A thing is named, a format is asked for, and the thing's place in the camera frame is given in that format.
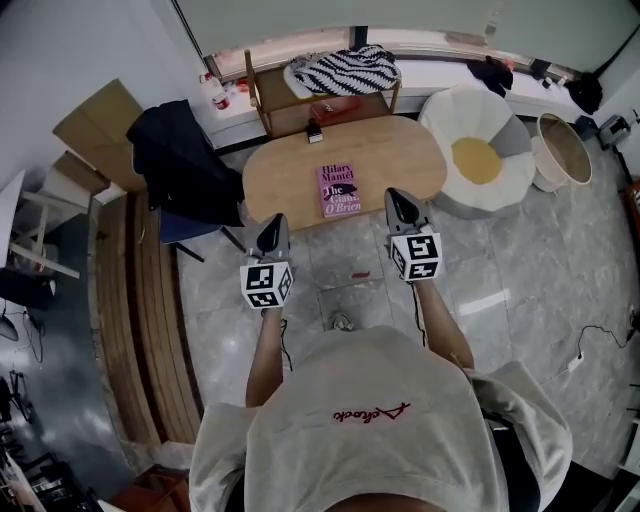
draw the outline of book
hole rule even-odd
[[[323,165],[316,169],[320,208],[324,217],[360,212],[360,196],[353,168],[348,164]]]

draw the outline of wooden slats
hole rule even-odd
[[[101,338],[109,381],[127,436],[155,445],[161,440],[143,387],[131,330],[125,226],[125,198],[101,209],[96,254]]]
[[[135,201],[136,296],[149,376],[168,439],[193,443],[201,414],[183,352],[170,249],[159,241],[157,214],[148,211],[146,196]]]

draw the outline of chair leg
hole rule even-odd
[[[247,250],[244,248],[244,245],[242,245],[240,241],[235,236],[233,236],[233,233],[231,233],[231,231],[229,231],[226,227],[222,226],[220,228],[220,231],[224,236],[226,236],[229,239],[229,241],[233,245],[235,245],[238,248],[240,252],[247,252]]]
[[[182,245],[180,242],[175,242],[175,243],[173,243],[171,245],[173,245],[176,249],[181,250],[187,256],[191,256],[194,260],[198,260],[200,263],[204,263],[204,258],[202,256],[199,256],[198,254],[193,252],[191,249],[189,249],[189,248],[185,247],[184,245]]]

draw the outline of black jacket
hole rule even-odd
[[[150,210],[242,226],[242,176],[215,154],[187,100],[145,110],[127,139],[133,144],[133,169],[147,182]]]

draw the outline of laundry basket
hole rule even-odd
[[[531,139],[536,162],[533,184],[545,192],[574,183],[591,181],[589,154],[575,131],[558,116],[542,114],[537,136]]]

